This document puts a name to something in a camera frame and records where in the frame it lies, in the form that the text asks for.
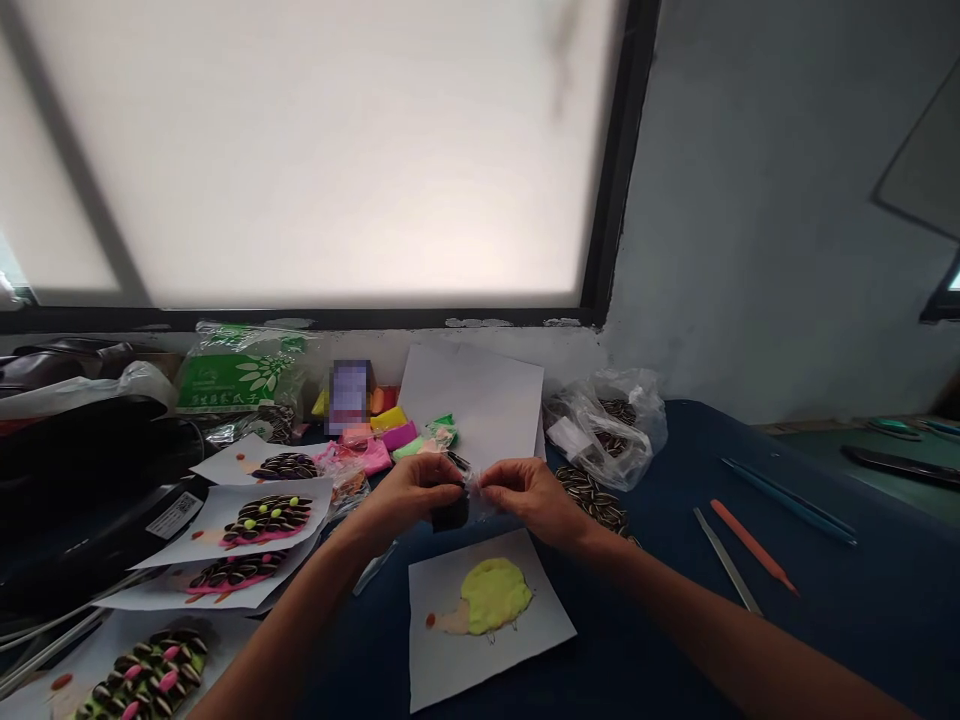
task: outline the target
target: white sticker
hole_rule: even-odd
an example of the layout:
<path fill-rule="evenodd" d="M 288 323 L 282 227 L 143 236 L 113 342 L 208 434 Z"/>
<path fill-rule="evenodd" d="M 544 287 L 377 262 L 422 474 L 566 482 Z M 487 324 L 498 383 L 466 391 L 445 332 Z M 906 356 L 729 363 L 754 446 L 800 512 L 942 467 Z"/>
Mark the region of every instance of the white sticker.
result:
<path fill-rule="evenodd" d="M 550 426 L 547 437 L 563 450 L 568 460 L 572 460 L 593 444 L 587 434 L 566 417 L 560 418 Z"/>
<path fill-rule="evenodd" d="M 183 493 L 160 517 L 147 525 L 147 532 L 169 540 L 180 531 L 180 528 L 190 522 L 202 505 L 203 501 L 200 498 L 190 493 Z"/>

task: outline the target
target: window frame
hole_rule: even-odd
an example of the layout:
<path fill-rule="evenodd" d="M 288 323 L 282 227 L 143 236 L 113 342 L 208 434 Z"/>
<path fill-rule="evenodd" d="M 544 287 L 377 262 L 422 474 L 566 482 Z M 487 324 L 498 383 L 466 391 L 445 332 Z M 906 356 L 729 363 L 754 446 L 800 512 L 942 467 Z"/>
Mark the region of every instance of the window frame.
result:
<path fill-rule="evenodd" d="M 950 284 L 960 273 L 960 250 L 957 251 L 950 269 L 933 291 L 926 307 L 920 313 L 920 322 L 936 324 L 941 320 L 960 320 L 960 290 L 951 290 Z"/>
<path fill-rule="evenodd" d="M 626 0 L 616 75 L 612 82 L 603 160 L 591 226 L 583 288 L 578 307 L 566 308 L 438 308 L 438 309 L 272 309 L 166 310 L 150 307 L 57 307 L 35 303 L 0 312 L 0 335 L 20 333 L 183 332 L 200 320 L 227 323 L 276 324 L 313 331 L 460 328 L 511 325 L 518 327 L 583 326 L 602 328 L 613 292 L 613 275 L 623 231 L 627 192 L 633 170 L 647 78 L 654 57 L 660 0 Z M 0 33 L 26 81 L 45 129 L 51 137 L 83 210 L 108 253 L 129 267 L 126 277 L 138 277 L 133 259 L 114 221 L 109 204 L 30 38 L 13 0 L 0 0 Z M 32 298 L 32 293 L 20 293 Z"/>

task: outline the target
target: blue pen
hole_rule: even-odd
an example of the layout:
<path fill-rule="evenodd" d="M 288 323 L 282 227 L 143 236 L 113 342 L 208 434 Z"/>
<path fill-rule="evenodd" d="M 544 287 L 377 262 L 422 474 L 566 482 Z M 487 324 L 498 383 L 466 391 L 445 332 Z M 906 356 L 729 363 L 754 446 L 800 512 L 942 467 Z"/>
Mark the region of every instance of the blue pen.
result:
<path fill-rule="evenodd" d="M 921 423 L 932 432 L 934 435 L 939 435 L 940 437 L 946 440 L 952 440 L 953 442 L 960 442 L 960 428 L 955 428 L 953 425 L 945 425 L 944 423 L 938 423 L 936 420 L 921 420 Z"/>
<path fill-rule="evenodd" d="M 773 480 L 764 477 L 755 470 L 751 470 L 750 468 L 741 465 L 735 460 L 730 460 L 729 458 L 720 459 L 737 475 L 753 485 L 755 488 L 757 488 L 757 490 L 765 494 L 767 497 L 776 500 L 804 522 L 808 523 L 809 525 L 813 525 L 815 528 L 823 531 L 831 537 L 856 547 L 857 539 L 854 537 L 856 535 L 856 530 L 847 525 L 845 522 L 835 518 L 825 510 L 821 510 L 813 503 L 804 500 L 796 493 L 781 487 Z"/>

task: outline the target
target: forearm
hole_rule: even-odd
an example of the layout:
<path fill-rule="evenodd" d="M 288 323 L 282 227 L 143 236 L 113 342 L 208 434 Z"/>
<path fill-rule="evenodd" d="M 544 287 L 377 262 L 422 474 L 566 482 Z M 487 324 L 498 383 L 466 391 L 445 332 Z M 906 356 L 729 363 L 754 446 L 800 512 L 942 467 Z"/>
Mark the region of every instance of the forearm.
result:
<path fill-rule="evenodd" d="M 190 714 L 191 720 L 289 716 L 318 639 L 371 558 L 350 528 L 334 532 Z"/>
<path fill-rule="evenodd" d="M 640 603 L 750 717 L 912 717 L 873 685 L 602 528 L 572 554 Z"/>

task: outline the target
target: frosted window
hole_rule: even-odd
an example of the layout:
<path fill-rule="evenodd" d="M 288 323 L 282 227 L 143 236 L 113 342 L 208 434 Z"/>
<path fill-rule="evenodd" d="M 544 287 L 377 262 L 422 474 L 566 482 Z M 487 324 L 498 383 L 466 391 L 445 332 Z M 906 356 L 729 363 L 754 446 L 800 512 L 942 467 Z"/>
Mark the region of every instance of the frosted window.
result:
<path fill-rule="evenodd" d="M 155 306 L 578 305 L 617 0 L 21 8 Z"/>

